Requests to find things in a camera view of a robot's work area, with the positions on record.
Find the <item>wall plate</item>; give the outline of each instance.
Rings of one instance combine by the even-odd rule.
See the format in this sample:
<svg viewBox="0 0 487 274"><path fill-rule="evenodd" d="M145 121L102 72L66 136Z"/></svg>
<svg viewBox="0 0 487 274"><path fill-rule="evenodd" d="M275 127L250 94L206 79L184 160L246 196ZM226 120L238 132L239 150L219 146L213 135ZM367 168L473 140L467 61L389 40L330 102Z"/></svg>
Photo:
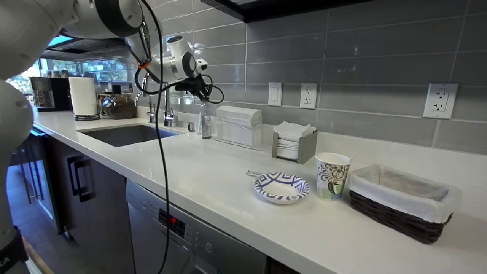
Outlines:
<svg viewBox="0 0 487 274"><path fill-rule="evenodd" d="M269 83L269 106L281 106L282 83Z"/></svg>
<svg viewBox="0 0 487 274"><path fill-rule="evenodd" d="M458 84L430 84L423 117L450 119Z"/></svg>
<svg viewBox="0 0 487 274"><path fill-rule="evenodd" d="M317 89L318 84L316 83L301 84L300 108L316 109Z"/></svg>

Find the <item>stainless steel sink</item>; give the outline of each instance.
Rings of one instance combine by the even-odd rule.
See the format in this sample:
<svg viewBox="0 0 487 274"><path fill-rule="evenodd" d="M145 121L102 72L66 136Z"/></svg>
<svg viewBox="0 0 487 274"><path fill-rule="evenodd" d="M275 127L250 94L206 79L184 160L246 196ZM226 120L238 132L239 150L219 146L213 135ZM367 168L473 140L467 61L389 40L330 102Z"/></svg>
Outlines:
<svg viewBox="0 0 487 274"><path fill-rule="evenodd" d="M115 147L121 147L157 139L156 129L146 125L132 125L109 129L94 129L81 131L81 133ZM161 138L179 135L178 133L165 130L159 130L159 134Z"/></svg>

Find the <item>paper towel holder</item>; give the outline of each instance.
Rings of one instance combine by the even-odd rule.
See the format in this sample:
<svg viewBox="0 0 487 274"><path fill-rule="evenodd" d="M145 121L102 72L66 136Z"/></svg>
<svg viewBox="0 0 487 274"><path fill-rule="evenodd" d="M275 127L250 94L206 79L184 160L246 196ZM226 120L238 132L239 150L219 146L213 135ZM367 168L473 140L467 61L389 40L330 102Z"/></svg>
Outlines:
<svg viewBox="0 0 487 274"><path fill-rule="evenodd" d="M317 130L315 130L312 134L308 136L300 138L298 144L297 159L289 159L289 158L277 156L278 139L279 139L279 134L277 132L274 132L274 137L272 139L272 158L285 159L303 165L316 154L316 141L318 139Z"/></svg>

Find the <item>paper bowl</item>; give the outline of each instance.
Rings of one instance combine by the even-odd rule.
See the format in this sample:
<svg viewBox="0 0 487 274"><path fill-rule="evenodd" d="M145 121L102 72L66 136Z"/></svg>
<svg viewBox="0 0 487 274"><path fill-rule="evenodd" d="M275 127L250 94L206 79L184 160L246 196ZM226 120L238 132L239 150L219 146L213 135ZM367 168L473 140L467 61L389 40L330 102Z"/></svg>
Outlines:
<svg viewBox="0 0 487 274"><path fill-rule="evenodd" d="M296 175L269 172L257 176L254 189L270 202L292 204L309 194L308 183Z"/></svg>

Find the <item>patterned paper cup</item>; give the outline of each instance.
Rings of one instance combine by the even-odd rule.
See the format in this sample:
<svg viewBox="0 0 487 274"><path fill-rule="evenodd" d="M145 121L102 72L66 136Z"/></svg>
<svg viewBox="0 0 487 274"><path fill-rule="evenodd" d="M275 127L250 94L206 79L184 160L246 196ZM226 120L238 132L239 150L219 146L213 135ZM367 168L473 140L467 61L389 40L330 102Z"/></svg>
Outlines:
<svg viewBox="0 0 487 274"><path fill-rule="evenodd" d="M350 168L350 158L330 152L316 154L318 197L338 201Z"/></svg>

